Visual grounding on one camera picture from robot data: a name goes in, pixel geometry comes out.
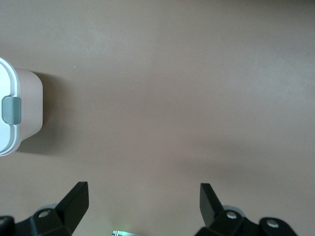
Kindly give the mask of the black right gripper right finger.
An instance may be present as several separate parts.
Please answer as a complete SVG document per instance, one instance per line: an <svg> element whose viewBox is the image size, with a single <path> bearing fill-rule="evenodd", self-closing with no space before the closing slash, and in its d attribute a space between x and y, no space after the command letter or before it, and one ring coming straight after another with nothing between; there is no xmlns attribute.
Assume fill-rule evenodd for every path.
<svg viewBox="0 0 315 236"><path fill-rule="evenodd" d="M200 184L199 208L205 226L194 236L298 236L285 221L263 217L250 221L237 207L223 206L211 184Z"/></svg>

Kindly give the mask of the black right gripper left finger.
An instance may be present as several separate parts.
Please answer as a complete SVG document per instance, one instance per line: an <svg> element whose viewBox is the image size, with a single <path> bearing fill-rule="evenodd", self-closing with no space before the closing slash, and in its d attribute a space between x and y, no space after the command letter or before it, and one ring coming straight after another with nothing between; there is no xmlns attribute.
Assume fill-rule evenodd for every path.
<svg viewBox="0 0 315 236"><path fill-rule="evenodd" d="M21 222L0 216L0 236L72 236L88 208L88 183L78 182L56 206L40 209Z"/></svg>

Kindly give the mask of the white plastic box lid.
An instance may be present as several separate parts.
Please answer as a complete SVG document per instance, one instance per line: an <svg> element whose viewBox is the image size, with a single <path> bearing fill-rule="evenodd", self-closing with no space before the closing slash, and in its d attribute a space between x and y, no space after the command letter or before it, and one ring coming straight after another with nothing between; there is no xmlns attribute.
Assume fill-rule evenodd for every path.
<svg viewBox="0 0 315 236"><path fill-rule="evenodd" d="M2 100L6 96L20 97L20 83L13 66L0 58L0 157L14 152L19 139L19 124L9 125L2 118Z"/></svg>

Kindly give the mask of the translucent plastic box base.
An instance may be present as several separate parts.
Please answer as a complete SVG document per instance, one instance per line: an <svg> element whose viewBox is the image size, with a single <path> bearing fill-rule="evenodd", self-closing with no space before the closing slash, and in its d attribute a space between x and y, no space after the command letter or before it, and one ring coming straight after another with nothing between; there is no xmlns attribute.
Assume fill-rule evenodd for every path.
<svg viewBox="0 0 315 236"><path fill-rule="evenodd" d="M43 125L43 85L40 78L27 70L16 70L20 83L21 123L19 139L21 142L40 131Z"/></svg>

